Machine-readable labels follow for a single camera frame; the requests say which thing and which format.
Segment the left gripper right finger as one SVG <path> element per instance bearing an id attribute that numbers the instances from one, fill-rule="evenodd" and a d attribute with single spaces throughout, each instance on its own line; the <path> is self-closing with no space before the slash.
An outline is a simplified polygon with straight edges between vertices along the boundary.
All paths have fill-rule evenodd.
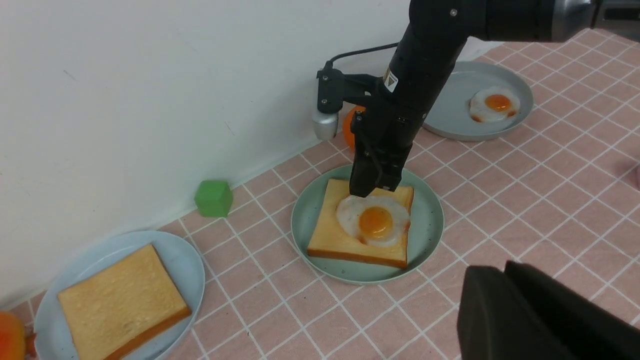
<path id="1" fill-rule="evenodd" d="M 508 261 L 513 282 L 574 360 L 637 360 L 639 330 L 530 264 Z"/>

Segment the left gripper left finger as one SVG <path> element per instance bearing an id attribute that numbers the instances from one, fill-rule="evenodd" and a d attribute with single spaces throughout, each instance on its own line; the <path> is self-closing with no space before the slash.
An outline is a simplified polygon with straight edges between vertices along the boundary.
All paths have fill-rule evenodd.
<path id="1" fill-rule="evenodd" d="M 457 338 L 463 360 L 574 360 L 499 269 L 469 266 Z"/>

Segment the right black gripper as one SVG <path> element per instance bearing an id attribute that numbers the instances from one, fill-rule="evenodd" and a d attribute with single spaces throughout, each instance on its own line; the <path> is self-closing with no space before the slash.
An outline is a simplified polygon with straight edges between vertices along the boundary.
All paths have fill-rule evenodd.
<path id="1" fill-rule="evenodd" d="M 375 191 L 394 192 L 413 142 L 431 109 L 425 96 L 395 96 L 384 92 L 350 96 L 349 103 L 364 107 L 350 129 L 355 155 L 350 171 L 349 193 L 366 198 Z"/>

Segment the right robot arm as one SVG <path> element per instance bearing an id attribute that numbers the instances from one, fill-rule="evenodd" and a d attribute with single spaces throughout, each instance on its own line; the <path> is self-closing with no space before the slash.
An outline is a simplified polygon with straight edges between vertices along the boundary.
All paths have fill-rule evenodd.
<path id="1" fill-rule="evenodd" d="M 469 38 L 564 43 L 586 29 L 638 34 L 637 0 L 412 0 L 409 25 L 382 77 L 368 76 L 351 123 L 349 192 L 395 191 L 413 141 Z"/>

